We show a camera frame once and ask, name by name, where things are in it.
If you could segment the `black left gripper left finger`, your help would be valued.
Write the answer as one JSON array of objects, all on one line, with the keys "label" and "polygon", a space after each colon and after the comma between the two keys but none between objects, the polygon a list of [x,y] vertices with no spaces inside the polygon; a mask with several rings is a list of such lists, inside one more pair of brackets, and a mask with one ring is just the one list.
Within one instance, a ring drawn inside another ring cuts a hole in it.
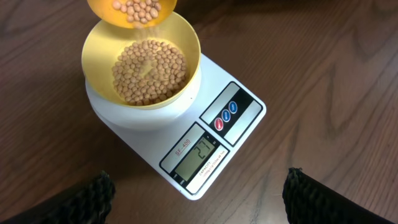
[{"label": "black left gripper left finger", "polygon": [[105,224],[115,193],[114,182],[102,171],[2,223]]}]

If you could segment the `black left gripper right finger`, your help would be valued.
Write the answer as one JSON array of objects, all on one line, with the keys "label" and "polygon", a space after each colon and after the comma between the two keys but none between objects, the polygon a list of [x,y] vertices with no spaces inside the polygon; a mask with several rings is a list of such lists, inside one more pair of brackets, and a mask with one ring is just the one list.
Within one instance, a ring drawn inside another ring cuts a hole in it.
[{"label": "black left gripper right finger", "polygon": [[392,224],[334,190],[291,167],[282,198],[287,220],[293,224]]}]

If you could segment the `yellow measuring scoop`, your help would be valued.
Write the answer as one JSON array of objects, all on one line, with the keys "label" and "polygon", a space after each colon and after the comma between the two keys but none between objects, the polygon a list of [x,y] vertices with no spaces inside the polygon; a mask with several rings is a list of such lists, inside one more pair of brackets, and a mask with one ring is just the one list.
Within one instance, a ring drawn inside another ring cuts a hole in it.
[{"label": "yellow measuring scoop", "polygon": [[160,24],[174,11],[177,0],[87,0],[91,10],[112,25],[135,29]]}]

